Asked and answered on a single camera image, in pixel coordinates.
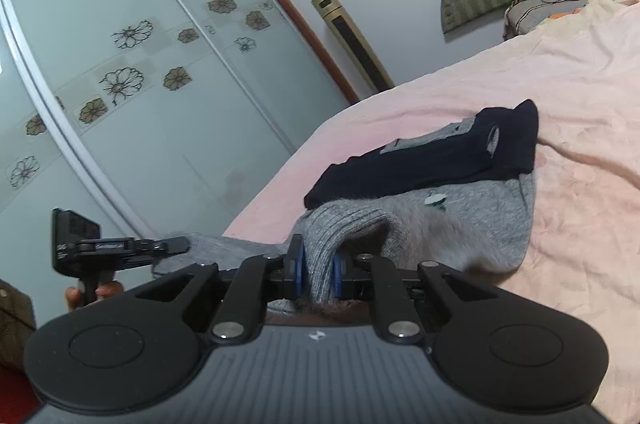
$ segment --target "flower decal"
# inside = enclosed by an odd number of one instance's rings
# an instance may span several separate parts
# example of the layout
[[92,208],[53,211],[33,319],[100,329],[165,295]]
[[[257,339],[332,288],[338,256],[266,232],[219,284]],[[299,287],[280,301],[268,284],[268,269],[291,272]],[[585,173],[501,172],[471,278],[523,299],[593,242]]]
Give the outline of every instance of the flower decal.
[[271,26],[271,23],[262,15],[262,12],[249,12],[244,22],[254,30],[264,30]]
[[234,0],[213,0],[207,5],[209,5],[209,10],[217,14],[230,14],[238,8]]
[[252,38],[238,38],[234,42],[238,45],[241,52],[248,52],[257,46]]
[[78,115],[78,120],[85,124],[91,124],[107,113],[108,110],[109,108],[101,98],[90,100],[82,106],[80,115]]
[[176,91],[192,80],[191,75],[189,75],[183,67],[178,66],[178,68],[169,70],[169,73],[164,76],[164,83],[162,83],[162,85],[166,89]]
[[138,26],[128,26],[124,30],[112,34],[113,42],[118,48],[133,48],[145,39],[148,39],[154,26],[147,20],[140,21]]
[[104,84],[105,90],[111,95],[111,102],[114,106],[118,101],[122,102],[136,92],[140,91],[142,82],[145,80],[142,72],[135,68],[122,68],[121,70],[110,71],[100,82]]
[[42,121],[42,117],[40,117],[40,115],[31,117],[24,126],[27,129],[28,135],[39,135],[40,133],[44,133],[47,130],[47,127],[44,125],[44,122]]
[[195,28],[185,28],[183,31],[178,34],[178,41],[183,44],[187,44],[188,42],[195,41],[200,36],[196,32]]
[[22,159],[15,165],[13,171],[11,171],[9,183],[12,188],[18,189],[24,182],[29,180],[38,169],[40,169],[40,164],[36,160],[36,157]]

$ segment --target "human hand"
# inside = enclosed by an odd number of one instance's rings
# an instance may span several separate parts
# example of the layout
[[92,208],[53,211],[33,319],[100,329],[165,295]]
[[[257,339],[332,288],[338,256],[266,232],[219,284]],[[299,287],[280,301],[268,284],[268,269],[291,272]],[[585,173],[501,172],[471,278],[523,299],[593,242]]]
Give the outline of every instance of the human hand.
[[[111,281],[109,283],[105,283],[104,285],[100,285],[95,290],[95,295],[98,301],[102,299],[111,298],[116,294],[120,294],[124,292],[124,288],[122,283],[118,281]],[[67,287],[65,290],[65,301],[66,307],[69,312],[72,312],[78,308],[78,303],[82,300],[82,292],[79,288],[76,287]]]

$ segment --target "brown flower pattern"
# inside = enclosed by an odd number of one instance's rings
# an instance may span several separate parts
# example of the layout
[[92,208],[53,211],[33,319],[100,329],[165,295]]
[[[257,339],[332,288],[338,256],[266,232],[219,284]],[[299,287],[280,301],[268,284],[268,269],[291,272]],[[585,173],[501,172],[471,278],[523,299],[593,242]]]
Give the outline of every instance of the brown flower pattern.
[[209,5],[209,10],[217,14],[230,14],[238,8],[234,0],[213,0],[207,5]]
[[40,115],[31,117],[24,126],[26,127],[27,134],[33,136],[44,133],[47,130],[47,127],[44,125]]
[[169,73],[164,76],[164,83],[162,83],[162,85],[166,89],[176,91],[192,80],[191,75],[189,75],[183,67],[178,66],[178,68],[169,70]]
[[91,124],[107,113],[108,110],[109,108],[104,103],[104,100],[101,98],[93,99],[82,106],[78,120],[85,124]]
[[267,19],[262,15],[262,12],[249,12],[246,15],[246,19],[244,22],[247,24],[249,28],[254,30],[264,30],[271,26],[271,23],[267,21]]
[[248,52],[257,46],[252,38],[238,38],[234,42],[238,45],[241,52]]
[[115,38],[113,42],[118,48],[133,48],[148,39],[153,29],[154,26],[150,21],[143,20],[138,23],[138,26],[127,26],[127,28],[112,34],[111,37]]
[[182,42],[183,44],[187,44],[188,42],[195,41],[199,38],[200,36],[196,32],[195,28],[185,28],[180,32],[180,34],[178,34],[178,41]]
[[40,169],[40,164],[36,160],[36,157],[27,157],[20,160],[15,168],[11,171],[9,176],[9,183],[12,188],[18,189],[24,182],[29,180],[36,171]]
[[139,92],[144,80],[145,76],[135,68],[121,68],[110,71],[100,83],[105,85],[103,90],[111,95],[111,102],[117,106],[118,101],[127,100],[128,97]]

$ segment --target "bed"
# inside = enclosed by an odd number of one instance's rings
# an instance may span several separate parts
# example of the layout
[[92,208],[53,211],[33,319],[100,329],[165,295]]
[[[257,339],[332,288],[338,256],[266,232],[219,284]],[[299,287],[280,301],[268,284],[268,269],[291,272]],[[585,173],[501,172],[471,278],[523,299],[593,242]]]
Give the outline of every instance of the bed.
[[501,286],[601,333],[610,363],[594,404],[615,423],[638,424],[639,39],[640,5],[624,7],[577,36],[534,30],[368,98],[320,126],[225,235],[281,243],[329,164],[532,98],[540,110],[534,226],[524,263]]

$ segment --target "gray gripper base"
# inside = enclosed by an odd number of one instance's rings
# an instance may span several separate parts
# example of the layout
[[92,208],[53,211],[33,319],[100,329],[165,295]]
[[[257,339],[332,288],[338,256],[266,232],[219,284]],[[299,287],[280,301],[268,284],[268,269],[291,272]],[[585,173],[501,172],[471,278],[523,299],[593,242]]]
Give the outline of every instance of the gray gripper base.
[[242,346],[218,348],[182,391],[115,416],[45,406],[30,424],[605,424],[592,407],[507,414],[450,388],[415,346],[371,327],[264,327]]

